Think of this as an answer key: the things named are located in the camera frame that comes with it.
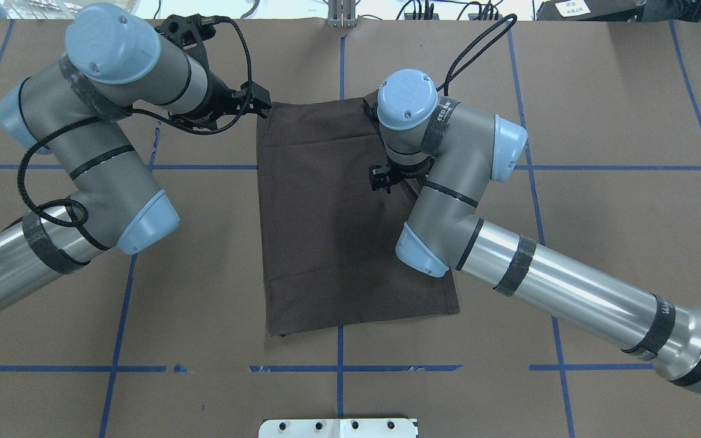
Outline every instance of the metal bracket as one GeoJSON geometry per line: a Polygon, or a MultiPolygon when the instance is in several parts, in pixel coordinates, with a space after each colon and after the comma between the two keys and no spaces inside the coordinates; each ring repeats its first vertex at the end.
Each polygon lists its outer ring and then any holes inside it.
{"type": "Polygon", "coordinates": [[[328,27],[356,27],[356,0],[328,0],[328,27]]]}
{"type": "Polygon", "coordinates": [[[259,438],[417,438],[416,419],[267,420],[259,438]]]}

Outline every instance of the black cloth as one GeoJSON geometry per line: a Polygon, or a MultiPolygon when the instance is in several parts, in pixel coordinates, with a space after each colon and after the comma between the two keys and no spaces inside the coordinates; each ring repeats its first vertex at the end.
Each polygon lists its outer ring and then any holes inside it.
{"type": "Polygon", "coordinates": [[[458,313],[453,277],[429,277],[394,249],[414,197],[373,192],[386,164],[362,98],[275,103],[259,119],[257,161],[270,335],[458,313]]]}

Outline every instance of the garment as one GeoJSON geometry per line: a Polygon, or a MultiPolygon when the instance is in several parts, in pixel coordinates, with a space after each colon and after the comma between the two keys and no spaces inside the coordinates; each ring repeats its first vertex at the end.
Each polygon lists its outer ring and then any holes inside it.
{"type": "Polygon", "coordinates": [[[274,103],[257,153],[267,326],[286,335],[353,322],[458,313],[453,277],[429,277],[394,250],[414,198],[373,192],[386,164],[364,99],[274,103]]]}

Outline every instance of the sticker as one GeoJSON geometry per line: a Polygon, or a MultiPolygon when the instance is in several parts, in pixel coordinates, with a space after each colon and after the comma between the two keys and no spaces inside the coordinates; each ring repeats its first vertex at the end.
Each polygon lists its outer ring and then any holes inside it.
{"type": "Polygon", "coordinates": [[[562,17],[582,16],[591,13],[591,10],[586,6],[584,0],[570,0],[569,2],[556,3],[556,9],[559,9],[559,13],[562,14],[562,17]]]}

